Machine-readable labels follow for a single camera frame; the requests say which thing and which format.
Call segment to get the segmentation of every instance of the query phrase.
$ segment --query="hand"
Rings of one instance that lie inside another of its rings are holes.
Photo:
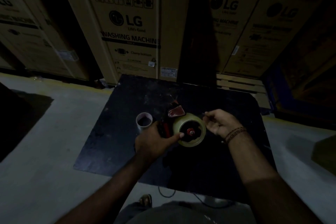
[[[162,138],[156,121],[136,137],[135,152],[152,163],[183,136],[184,133],[177,133],[170,138]]]
[[[208,130],[222,138],[227,137],[232,130],[242,127],[236,117],[221,109],[205,112],[203,121]]]

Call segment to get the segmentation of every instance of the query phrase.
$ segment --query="table surface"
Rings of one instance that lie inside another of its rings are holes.
[[[256,100],[248,93],[122,75],[85,145],[74,169],[112,176],[134,155],[139,134],[135,119],[149,112],[159,120],[176,98],[186,112],[200,115],[223,109],[247,131],[275,168],[263,120]],[[209,131],[198,146],[179,144],[143,174],[140,182],[197,194],[248,203],[245,188],[227,145]]]

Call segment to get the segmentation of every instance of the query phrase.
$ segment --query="right hand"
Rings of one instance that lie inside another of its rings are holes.
[[[221,109],[205,112],[203,121],[208,130],[225,138],[232,130],[242,127],[232,114]]]

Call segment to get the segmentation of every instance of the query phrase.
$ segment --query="sandal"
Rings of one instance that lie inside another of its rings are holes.
[[[143,207],[152,207],[152,196],[150,194],[145,194],[139,199],[139,203]]]

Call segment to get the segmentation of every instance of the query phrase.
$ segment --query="concrete floor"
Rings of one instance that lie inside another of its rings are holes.
[[[1,222],[53,223],[109,179],[73,170],[72,166],[111,90],[6,74],[0,74],[0,82],[10,89],[54,99],[34,128],[0,163]],[[264,117],[264,124],[280,175],[324,223],[335,223],[336,177],[312,162],[310,154],[315,142],[336,132],[271,117]],[[161,192],[173,193],[164,188]],[[180,191],[164,198],[157,187],[137,183],[124,206],[147,193],[153,197],[153,206],[169,201],[199,202],[193,194]],[[214,198],[200,198],[220,204]],[[232,218],[237,223],[255,223],[247,205],[216,211],[227,214],[225,223]]]

